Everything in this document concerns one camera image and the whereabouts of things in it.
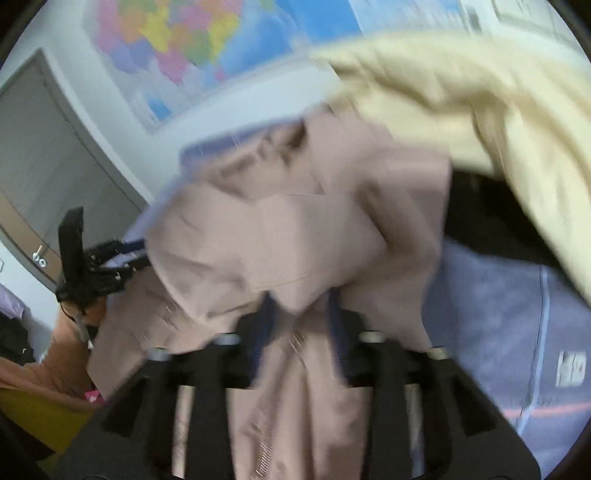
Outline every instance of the cream garment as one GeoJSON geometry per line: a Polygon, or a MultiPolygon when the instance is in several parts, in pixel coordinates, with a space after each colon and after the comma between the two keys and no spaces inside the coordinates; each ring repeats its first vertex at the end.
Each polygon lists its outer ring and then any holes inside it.
{"type": "Polygon", "coordinates": [[[334,108],[353,105],[396,139],[445,148],[455,168],[504,176],[591,303],[589,72],[441,32],[357,40],[313,58],[343,82],[334,108]]]}

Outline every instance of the blue cloth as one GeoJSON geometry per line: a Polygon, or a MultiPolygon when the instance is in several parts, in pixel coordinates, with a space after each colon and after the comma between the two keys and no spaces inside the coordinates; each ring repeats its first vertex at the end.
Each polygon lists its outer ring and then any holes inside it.
{"type": "Polygon", "coordinates": [[[577,359],[580,367],[591,346],[591,309],[564,275],[446,239],[423,323],[505,413],[547,476],[591,415],[591,382],[580,370],[557,386],[559,362],[577,359]]]}

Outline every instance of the orange cloth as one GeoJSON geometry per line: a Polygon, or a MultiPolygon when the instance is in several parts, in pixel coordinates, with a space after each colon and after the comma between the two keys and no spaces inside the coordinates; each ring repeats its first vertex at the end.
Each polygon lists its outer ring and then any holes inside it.
{"type": "MultiPolygon", "coordinates": [[[[64,306],[73,314],[70,306],[64,306]]],[[[84,318],[88,325],[98,325],[105,315],[105,300],[92,305],[84,318]]],[[[0,358],[0,388],[40,395],[72,411],[93,411],[96,405],[84,398],[92,390],[86,373],[89,352],[80,340],[78,327],[61,310],[53,329],[51,345],[41,363],[17,365],[0,358]]]]}

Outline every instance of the clothing pile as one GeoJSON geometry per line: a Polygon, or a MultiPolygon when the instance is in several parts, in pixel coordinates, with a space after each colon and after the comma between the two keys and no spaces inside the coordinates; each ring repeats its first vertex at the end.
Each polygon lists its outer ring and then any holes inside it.
{"type": "Polygon", "coordinates": [[[335,366],[323,297],[340,287],[406,348],[452,351],[546,476],[591,414],[589,79],[459,35],[314,58],[343,80],[330,108],[189,148],[132,228],[153,268],[111,302],[92,380],[109,397],[151,348],[198,349],[270,292],[256,388],[229,391],[236,477],[265,457],[269,478],[358,480],[370,392],[335,366]]]}
{"type": "Polygon", "coordinates": [[[0,357],[18,365],[35,361],[27,329],[21,321],[25,304],[0,284],[0,357]]]}

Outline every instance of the cable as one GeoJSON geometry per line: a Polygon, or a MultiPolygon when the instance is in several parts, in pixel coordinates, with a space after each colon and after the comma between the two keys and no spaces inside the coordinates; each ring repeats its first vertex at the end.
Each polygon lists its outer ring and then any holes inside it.
{"type": "Polygon", "coordinates": [[[61,303],[60,303],[60,308],[61,308],[61,311],[62,311],[62,312],[64,312],[64,315],[65,315],[66,317],[68,317],[68,318],[69,318],[69,319],[70,319],[72,322],[76,322],[76,319],[75,319],[73,316],[71,316],[71,315],[68,315],[68,314],[66,313],[66,311],[64,310],[64,306],[63,306],[61,303]]]}

